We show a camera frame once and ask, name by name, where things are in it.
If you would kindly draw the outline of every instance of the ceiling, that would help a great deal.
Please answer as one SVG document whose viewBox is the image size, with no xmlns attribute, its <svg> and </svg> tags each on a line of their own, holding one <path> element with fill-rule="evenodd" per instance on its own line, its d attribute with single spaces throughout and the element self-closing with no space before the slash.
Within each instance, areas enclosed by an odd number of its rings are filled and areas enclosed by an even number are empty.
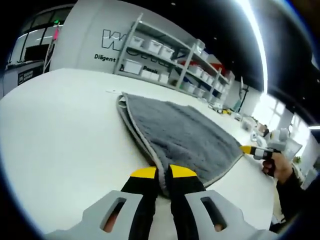
<svg viewBox="0 0 320 240">
<path fill-rule="evenodd" d="M 249 0 L 266 52 L 268 93 L 297 112 L 309 125 L 320 125 L 320 72 L 312 65 L 312 49 L 296 25 L 273 0 Z M 75 3 L 75 0 L 34 1 L 32 11 Z M 236 80 L 263 89 L 258 44 L 249 21 L 236 0 L 126 0 L 149 9 L 205 42 L 207 51 L 232 70 Z M 291 0 L 303 20 L 320 39 L 320 4 Z M 313 132 L 320 142 L 320 131 Z"/>
</svg>

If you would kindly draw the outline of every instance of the person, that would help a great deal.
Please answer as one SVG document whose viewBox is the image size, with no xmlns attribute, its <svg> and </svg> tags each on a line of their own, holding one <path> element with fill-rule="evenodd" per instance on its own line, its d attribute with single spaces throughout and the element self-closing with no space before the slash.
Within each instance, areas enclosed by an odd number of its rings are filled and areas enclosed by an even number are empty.
<svg viewBox="0 0 320 240">
<path fill-rule="evenodd" d="M 283 154 L 274 152 L 272 159 L 275 165 L 274 177 L 277 179 L 276 189 L 279 194 L 281 210 L 286 223 L 288 223 L 301 210 L 305 191 L 300 187 L 291 163 Z M 272 168 L 271 162 L 265 160 L 262 165 L 262 171 L 268 174 Z M 286 223 L 274 224 L 270 227 L 270 230 L 278 233 Z"/>
</svg>

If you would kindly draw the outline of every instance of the shelving unit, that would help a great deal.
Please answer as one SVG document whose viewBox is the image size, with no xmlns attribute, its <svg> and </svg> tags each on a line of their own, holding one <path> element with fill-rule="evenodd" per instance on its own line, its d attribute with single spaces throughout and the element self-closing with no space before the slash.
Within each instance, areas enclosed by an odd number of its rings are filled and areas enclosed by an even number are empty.
<svg viewBox="0 0 320 240">
<path fill-rule="evenodd" d="M 208 89 L 210 89 L 209 93 L 211 96 L 213 91 L 214 91 L 214 84 L 216 81 L 220 81 L 222 84 L 227 85 L 229 84 L 229 80 L 226 79 L 224 76 L 221 75 L 221 68 L 219 70 L 216 70 L 209 62 L 206 60 L 202 59 L 200 56 L 195 54 L 195 49 L 196 49 L 196 44 L 194 43 L 191 46 L 187 45 L 186 43 L 182 42 L 181 40 L 177 39 L 176 37 L 168 34 L 167 32 L 163 31 L 162 29 L 157 28 L 156 26 L 153 26 L 152 24 L 149 24 L 148 22 L 142 21 L 142 16 L 141 14 L 137 20 L 132 24 L 131 29 L 127 35 L 127 38 L 125 42 L 123 43 L 122 49 L 119 53 L 119 58 L 115 64 L 113 74 L 116 75 L 121 75 L 121 76 L 126 76 L 134 79 L 139 79 L 145 82 L 157 84 L 169 89 L 173 89 L 179 92 L 182 92 L 184 94 L 188 94 L 190 96 L 195 96 L 192 93 L 186 92 L 181 89 L 181 85 L 183 83 L 183 80 L 185 77 L 192 77 L 195 81 L 198 82 L 199 86 L 204 85 Z M 174 49 L 174 54 L 172 56 L 172 59 L 167 59 L 164 58 L 158 54 L 155 54 L 154 52 L 148 51 L 142 47 L 134 47 L 130 45 L 131 39 L 134 35 L 134 33 L 140 33 L 143 35 L 146 35 L 160 43 L 165 44 L 166 46 L 170 46 L 172 49 Z M 126 52 L 136 52 L 136 53 L 141 53 L 143 55 L 152 57 L 153 59 L 157 59 L 164 63 L 165 66 L 168 68 L 169 75 L 171 75 L 172 71 L 175 70 L 179 74 L 179 78 L 177 81 L 176 86 L 172 86 L 169 84 L 165 84 L 159 81 L 154 81 L 151 79 L 147 79 L 145 77 L 142 77 L 137 74 L 129 73 L 129 72 L 124 72 L 121 71 L 121 65 L 123 63 L 123 60 L 125 58 Z M 174 59 L 178 58 L 179 54 L 184 54 L 186 55 L 186 60 L 184 65 L 181 65 L 175 61 Z M 208 74 L 210 74 L 212 77 L 214 77 L 214 81 L 212 85 L 209 85 L 207 82 L 203 81 L 201 77 L 196 76 L 193 72 L 188 70 L 188 67 L 190 65 L 190 61 L 194 60 L 197 62 L 199 66 L 201 66 Z"/>
</svg>

